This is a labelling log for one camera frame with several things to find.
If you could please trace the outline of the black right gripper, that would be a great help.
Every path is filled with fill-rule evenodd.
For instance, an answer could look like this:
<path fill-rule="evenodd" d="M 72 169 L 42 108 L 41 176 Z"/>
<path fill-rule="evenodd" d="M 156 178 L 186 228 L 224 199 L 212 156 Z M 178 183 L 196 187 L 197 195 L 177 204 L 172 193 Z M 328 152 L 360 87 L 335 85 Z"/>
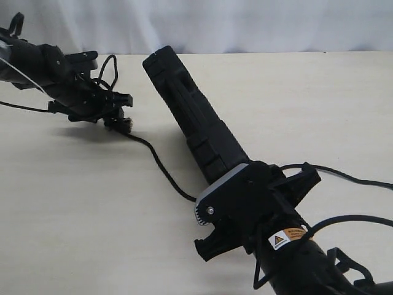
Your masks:
<path fill-rule="evenodd" d="M 308 163 L 290 177 L 261 161 L 238 165 L 196 199 L 199 225 L 214 225 L 208 237 L 194 241 L 197 253 L 204 261 L 241 246 L 251 254 L 257 235 L 268 239 L 280 230 L 300 228 L 305 222 L 295 208 L 320 181 Z"/>

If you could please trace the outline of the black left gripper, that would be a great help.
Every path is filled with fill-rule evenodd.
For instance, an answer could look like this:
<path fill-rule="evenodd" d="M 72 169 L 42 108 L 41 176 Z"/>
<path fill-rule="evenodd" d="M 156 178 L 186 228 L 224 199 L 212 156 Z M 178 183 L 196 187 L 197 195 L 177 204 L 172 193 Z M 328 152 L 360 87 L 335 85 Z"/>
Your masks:
<path fill-rule="evenodd" d="M 66 114 L 71 122 L 103 119 L 108 130 L 131 132 L 133 120 L 120 108 L 132 107 L 133 97 L 104 90 L 90 78 L 90 71 L 98 67 L 97 57 L 96 51 L 71 55 L 60 50 L 47 52 L 47 70 L 52 81 L 47 86 L 52 99 L 47 111 Z"/>

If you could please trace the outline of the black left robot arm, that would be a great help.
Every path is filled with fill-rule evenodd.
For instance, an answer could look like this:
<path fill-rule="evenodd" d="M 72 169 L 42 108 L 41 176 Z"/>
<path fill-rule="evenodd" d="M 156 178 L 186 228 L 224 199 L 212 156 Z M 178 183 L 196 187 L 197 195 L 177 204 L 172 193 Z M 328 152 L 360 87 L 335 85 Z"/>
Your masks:
<path fill-rule="evenodd" d="M 105 127 L 129 134 L 132 119 L 123 108 L 133 98 L 114 91 L 98 69 L 96 51 L 64 54 L 56 45 L 30 43 L 20 37 L 25 16 L 18 12 L 8 28 L 1 28 L 1 81 L 19 90 L 37 89 L 51 98 L 46 112 L 67 115 L 71 122 L 104 122 Z"/>

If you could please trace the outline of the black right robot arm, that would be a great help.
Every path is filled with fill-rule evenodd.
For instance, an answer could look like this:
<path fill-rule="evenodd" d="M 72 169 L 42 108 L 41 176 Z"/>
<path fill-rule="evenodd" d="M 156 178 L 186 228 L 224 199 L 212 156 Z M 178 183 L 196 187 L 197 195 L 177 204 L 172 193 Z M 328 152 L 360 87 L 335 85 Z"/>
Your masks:
<path fill-rule="evenodd" d="M 284 169 L 261 161 L 232 168 L 210 168 L 208 188 L 195 202 L 196 220 L 214 230 L 195 240 L 205 261 L 237 248 L 255 257 L 253 287 L 270 284 L 276 294 L 391 294 L 392 283 L 376 283 L 370 271 L 339 248 L 324 251 L 314 241 L 321 229 L 342 222 L 392 221 L 368 215 L 343 215 L 309 226 L 296 207 L 321 180 L 318 167 Z"/>

